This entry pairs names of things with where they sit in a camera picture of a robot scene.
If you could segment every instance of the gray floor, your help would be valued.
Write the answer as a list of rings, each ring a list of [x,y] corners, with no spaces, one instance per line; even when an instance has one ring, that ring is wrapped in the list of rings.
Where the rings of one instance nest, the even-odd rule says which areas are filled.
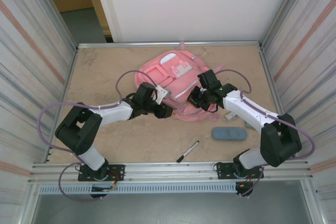
[[[94,8],[61,13],[76,43],[106,43]]]
[[[299,182],[261,182],[249,199],[235,194],[108,195],[80,203],[40,196],[33,223],[309,224]]]

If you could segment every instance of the cable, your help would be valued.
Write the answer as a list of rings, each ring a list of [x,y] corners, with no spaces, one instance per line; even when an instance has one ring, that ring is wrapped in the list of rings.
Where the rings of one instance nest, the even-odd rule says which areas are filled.
[[[216,110],[215,111],[207,111],[209,113],[216,113],[218,111],[218,104],[216,104]]]
[[[246,192],[244,192],[242,194],[239,194],[239,195],[242,197],[242,196],[247,195],[250,191],[252,191],[253,188],[255,188],[256,185],[258,185],[258,183],[259,183],[259,181],[260,181],[260,179],[261,179],[261,177],[262,177],[263,174],[264,174],[264,167],[261,169],[260,175],[259,175],[257,181],[252,185],[252,187],[250,189],[248,189]]]
[[[78,168],[77,168],[77,165],[75,165],[75,170],[78,171],[78,172],[80,172],[80,168],[78,169]]]
[[[112,175],[112,173],[109,173],[109,175],[110,175],[110,177],[111,177],[111,178],[112,178],[112,180],[113,180],[113,183],[111,184],[111,187],[110,187],[110,189],[112,189],[112,188],[113,188],[113,185],[114,185],[114,186],[116,186],[116,185],[117,185],[117,180],[113,178],[113,175]]]
[[[130,94],[128,94],[128,95],[126,95],[126,98],[127,99],[130,99],[132,96],[134,96],[135,95],[135,93],[130,93]]]
[[[246,182],[248,181],[249,178],[250,178],[250,182],[251,182],[252,174],[248,174],[248,175],[247,175],[247,179],[244,181],[244,183],[246,183]]]
[[[81,163],[80,163],[80,162],[75,162],[75,163],[72,163],[72,164],[66,166],[66,167],[63,169],[63,171],[61,172],[61,174],[59,175],[59,178],[58,178],[58,188],[59,188],[60,192],[61,192],[65,197],[67,197],[68,199],[71,199],[71,200],[74,200],[74,201],[78,201],[78,202],[91,202],[91,201],[96,201],[96,200],[101,199],[101,198],[81,199],[81,198],[77,198],[77,197],[72,197],[72,196],[66,194],[66,193],[63,191],[63,189],[62,189],[62,187],[61,187],[62,176],[63,176],[64,172],[65,172],[69,167],[71,167],[71,166],[73,166],[73,165],[81,165]]]
[[[112,178],[112,179],[114,179],[112,173],[115,173],[115,174],[116,174],[116,181],[115,181],[115,182],[117,183],[117,182],[119,181],[119,174],[118,174],[118,172],[116,172],[116,171],[114,171],[114,170],[110,170],[110,175],[111,175],[111,178]]]
[[[217,172],[217,170],[215,170],[215,166],[218,165],[218,164],[222,164],[222,162],[217,162],[216,164],[214,164],[214,166],[212,167],[212,169]]]
[[[119,81],[121,80],[121,78],[123,78],[126,74],[128,74],[128,73],[132,73],[132,72],[136,72],[136,73],[141,73],[141,74],[143,74],[143,75],[146,76],[148,79],[150,79],[150,81],[153,83],[154,87],[156,87],[156,83],[155,83],[155,81],[154,81],[148,74],[146,74],[146,73],[144,73],[144,72],[142,72],[142,71],[139,71],[139,70],[129,70],[129,71],[123,73],[123,74],[119,77],[119,79],[117,80],[116,85],[115,85],[116,91],[117,91],[117,93],[118,93],[118,95],[119,95],[119,97],[120,97],[120,101],[121,101],[122,95],[121,95],[121,93],[120,93],[120,91],[119,91],[119,89],[118,89],[118,83],[119,83]]]
[[[252,109],[254,109],[255,111],[259,112],[260,114],[262,114],[262,115],[264,115],[264,116],[267,116],[268,118],[271,118],[271,119],[273,119],[273,120],[275,120],[275,121],[277,121],[277,122],[279,122],[279,123],[282,123],[282,124],[284,124],[284,125],[287,125],[287,126],[293,128],[294,130],[296,130],[296,131],[298,131],[298,132],[301,132],[301,133],[302,133],[303,135],[305,135],[305,136],[308,138],[308,140],[311,142],[312,147],[311,147],[311,150],[310,150],[309,153],[307,153],[307,154],[305,154],[305,155],[302,155],[302,156],[300,156],[300,157],[291,157],[291,158],[289,158],[289,160],[304,159],[304,158],[307,158],[307,157],[309,157],[311,154],[314,153],[314,151],[315,151],[315,149],[316,149],[316,144],[315,144],[315,141],[313,140],[313,138],[312,138],[307,132],[305,132],[305,131],[302,130],[301,128],[296,127],[295,125],[293,125],[293,124],[291,124],[291,123],[288,123],[288,122],[286,122],[286,121],[284,121],[284,120],[281,120],[281,119],[279,119],[279,118],[276,118],[276,117],[274,117],[274,116],[272,116],[272,115],[268,115],[268,114],[266,114],[264,111],[262,111],[262,110],[256,108],[255,106],[253,106],[252,104],[250,104],[249,102],[247,102],[247,101],[244,99],[243,94],[244,94],[244,93],[246,93],[246,94],[250,94],[250,93],[252,92],[251,83],[248,81],[248,79],[247,79],[242,73],[240,73],[240,72],[238,72],[238,71],[236,71],[236,70],[233,70],[233,69],[223,69],[223,70],[220,70],[220,71],[216,72],[215,74],[222,73],[222,72],[225,72],[225,71],[230,71],[230,72],[237,73],[237,74],[239,74],[241,77],[243,77],[243,78],[245,79],[245,81],[247,82],[248,87],[249,87],[249,91],[242,90],[242,91],[240,92],[240,98],[241,98],[241,100],[242,100],[245,104],[247,104],[248,106],[250,106],[250,107],[251,107]]]

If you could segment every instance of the white panel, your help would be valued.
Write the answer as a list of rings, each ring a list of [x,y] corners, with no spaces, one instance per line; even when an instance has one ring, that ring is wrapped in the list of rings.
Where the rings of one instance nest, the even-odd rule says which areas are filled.
[[[260,40],[283,0],[101,0],[116,42]]]

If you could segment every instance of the robotic arm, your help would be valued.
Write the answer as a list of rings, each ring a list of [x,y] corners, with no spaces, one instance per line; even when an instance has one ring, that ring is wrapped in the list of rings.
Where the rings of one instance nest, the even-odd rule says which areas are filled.
[[[290,115],[280,116],[246,97],[241,99],[240,91],[229,83],[222,85],[213,70],[198,75],[198,79],[202,88],[196,86],[193,89],[188,97],[189,103],[205,111],[211,104],[226,108],[251,124],[261,134],[260,148],[248,149],[233,159],[233,169],[238,177],[247,176],[251,169],[261,165],[277,167],[302,149],[296,130],[267,117],[271,115],[295,125]],[[86,163],[89,177],[104,180],[109,171],[109,164],[93,146],[99,127],[116,121],[131,120],[141,114],[152,113],[159,119],[168,118],[173,109],[163,104],[162,100],[169,95],[169,91],[160,86],[154,87],[144,82],[136,93],[126,96],[120,104],[107,104],[101,106],[101,110],[73,107],[56,129],[55,135]]]
[[[151,98],[155,92],[156,99]],[[99,127],[117,121],[131,120],[141,114],[154,114],[157,118],[168,118],[173,109],[161,101],[169,92],[149,83],[142,83],[136,93],[128,95],[114,108],[91,110],[73,107],[55,131],[55,136],[70,148],[86,165],[89,175],[102,180],[108,172],[108,161],[93,146]]]
[[[198,75],[198,79],[202,89],[197,86],[193,89],[188,97],[189,103],[205,111],[210,104],[217,104],[237,114],[261,134],[260,148],[248,149],[234,158],[234,169],[239,177],[244,177],[256,166],[268,164],[277,167],[302,149],[296,130],[265,116],[271,115],[295,125],[289,114],[280,116],[269,112],[244,96],[245,101],[265,114],[256,111],[240,98],[240,91],[235,86],[230,83],[222,85],[213,70]]]

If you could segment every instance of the backpack strap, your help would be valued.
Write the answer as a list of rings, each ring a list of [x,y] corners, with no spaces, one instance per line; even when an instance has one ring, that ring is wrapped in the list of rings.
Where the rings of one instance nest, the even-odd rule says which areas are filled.
[[[220,118],[220,114],[218,112],[211,114],[208,119],[210,121],[216,122]]]
[[[188,50],[185,50],[185,46],[184,46],[184,41],[180,41],[180,45],[181,45],[181,50],[180,52],[183,53],[185,56],[187,56],[192,62],[194,62],[196,64],[196,66],[198,66],[200,69],[206,71],[209,70],[205,64],[205,62],[200,59],[198,56],[194,55],[192,52],[189,52]],[[224,67],[224,64],[219,64],[215,69],[214,72],[218,72],[220,71],[222,68]]]
[[[185,45],[184,45],[183,40],[180,41],[180,50],[185,50]]]

